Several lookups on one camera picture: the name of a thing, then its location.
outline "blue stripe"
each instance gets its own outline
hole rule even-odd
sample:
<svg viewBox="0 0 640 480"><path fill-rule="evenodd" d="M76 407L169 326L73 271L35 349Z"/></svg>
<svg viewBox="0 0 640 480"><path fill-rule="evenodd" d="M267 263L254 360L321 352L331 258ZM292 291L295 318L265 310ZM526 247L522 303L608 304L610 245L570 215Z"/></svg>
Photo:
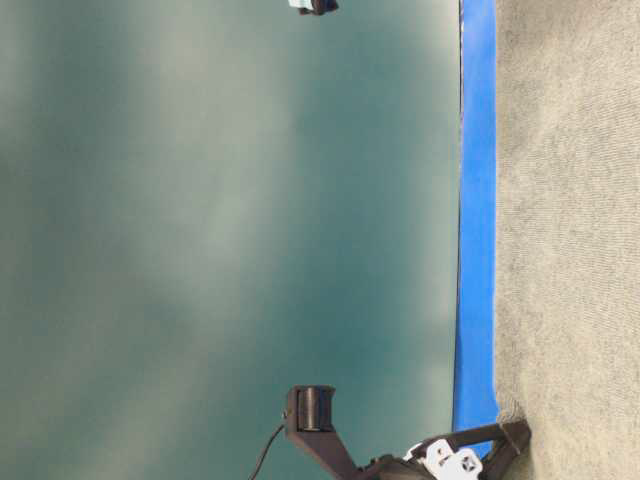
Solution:
<svg viewBox="0 0 640 480"><path fill-rule="evenodd" d="M466 0L462 13L460 265L453 428L495 422L495 7ZM478 448L484 454L488 445Z"/></svg>

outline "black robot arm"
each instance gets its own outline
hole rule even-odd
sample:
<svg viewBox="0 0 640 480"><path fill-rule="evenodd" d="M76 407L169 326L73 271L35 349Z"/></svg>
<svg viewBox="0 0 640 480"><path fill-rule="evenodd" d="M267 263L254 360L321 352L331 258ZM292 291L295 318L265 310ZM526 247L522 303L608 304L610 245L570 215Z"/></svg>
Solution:
<svg viewBox="0 0 640 480"><path fill-rule="evenodd" d="M287 394L285 432L336 480L500 480L511 462L528 446L525 420L488 425L428 438L404 458L383 455L356 467L331 421L335 389L296 385ZM468 447L492 441L482 460Z"/></svg>

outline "white bracket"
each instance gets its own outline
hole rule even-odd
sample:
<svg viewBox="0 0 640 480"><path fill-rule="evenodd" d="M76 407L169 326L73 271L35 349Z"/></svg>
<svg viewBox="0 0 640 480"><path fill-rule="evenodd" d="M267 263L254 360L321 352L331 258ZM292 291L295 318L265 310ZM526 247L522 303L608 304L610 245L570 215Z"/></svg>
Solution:
<svg viewBox="0 0 640 480"><path fill-rule="evenodd" d="M426 458L419 460L437 480L477 480L482 462L470 448L456 453L446 440L436 440L427 448Z"/></svg>

